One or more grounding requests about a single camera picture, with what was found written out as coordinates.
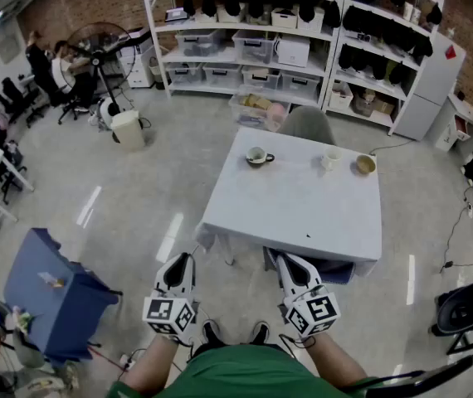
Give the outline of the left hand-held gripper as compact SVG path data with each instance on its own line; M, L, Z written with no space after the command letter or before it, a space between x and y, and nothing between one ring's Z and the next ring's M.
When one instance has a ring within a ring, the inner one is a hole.
M164 336L189 334L197 321L195 277L195 260L189 253L164 263L156 274L154 289L144 298L142 321Z

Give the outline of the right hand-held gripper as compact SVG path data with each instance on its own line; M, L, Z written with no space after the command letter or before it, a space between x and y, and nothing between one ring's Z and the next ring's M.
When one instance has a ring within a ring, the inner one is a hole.
M281 316L300 337L324 332L341 317L333 292L325 287L311 290L319 287L322 279L308 260L290 253L280 254L277 269L285 293L284 302L279 305Z

